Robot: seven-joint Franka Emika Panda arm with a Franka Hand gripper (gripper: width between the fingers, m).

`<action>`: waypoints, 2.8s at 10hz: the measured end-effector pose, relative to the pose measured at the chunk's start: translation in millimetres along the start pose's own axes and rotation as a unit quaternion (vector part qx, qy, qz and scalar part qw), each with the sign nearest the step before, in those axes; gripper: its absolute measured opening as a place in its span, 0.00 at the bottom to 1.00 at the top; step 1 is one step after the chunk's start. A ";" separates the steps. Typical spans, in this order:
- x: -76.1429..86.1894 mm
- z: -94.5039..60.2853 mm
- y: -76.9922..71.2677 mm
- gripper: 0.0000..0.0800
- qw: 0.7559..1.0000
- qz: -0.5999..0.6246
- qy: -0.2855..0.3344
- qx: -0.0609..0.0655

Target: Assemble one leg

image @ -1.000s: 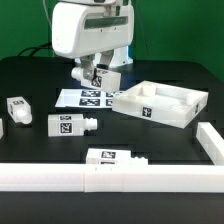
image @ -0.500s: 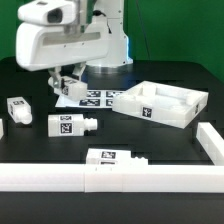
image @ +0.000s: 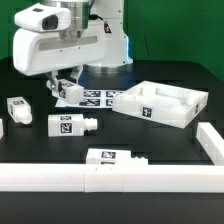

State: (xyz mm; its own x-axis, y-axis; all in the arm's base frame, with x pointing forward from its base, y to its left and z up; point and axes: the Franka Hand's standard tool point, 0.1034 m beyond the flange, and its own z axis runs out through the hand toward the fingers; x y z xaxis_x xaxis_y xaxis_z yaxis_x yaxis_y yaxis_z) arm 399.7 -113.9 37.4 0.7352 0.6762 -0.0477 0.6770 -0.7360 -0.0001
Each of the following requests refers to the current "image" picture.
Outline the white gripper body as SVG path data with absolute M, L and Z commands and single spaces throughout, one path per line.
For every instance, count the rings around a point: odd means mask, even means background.
M 104 55 L 101 29 L 87 29 L 74 40 L 62 40 L 58 32 L 19 29 L 13 39 L 14 67 L 26 76 L 97 62 Z

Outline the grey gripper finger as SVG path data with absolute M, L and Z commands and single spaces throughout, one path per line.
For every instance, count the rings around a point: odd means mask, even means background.
M 72 68 L 70 77 L 73 79 L 75 84 L 79 83 L 79 78 L 80 78 L 82 72 L 83 72 L 83 66 L 82 65 L 75 66 L 75 67 Z
M 46 73 L 46 76 L 48 78 L 46 86 L 51 90 L 52 95 L 55 97 L 59 96 L 59 81 L 57 79 L 57 75 L 58 75 L 57 71 Z

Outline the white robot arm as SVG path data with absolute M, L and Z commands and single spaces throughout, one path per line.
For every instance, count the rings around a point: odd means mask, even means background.
M 14 16 L 13 64 L 26 76 L 47 74 L 60 91 L 60 70 L 117 72 L 133 63 L 123 30 L 124 0 L 42 0 Z

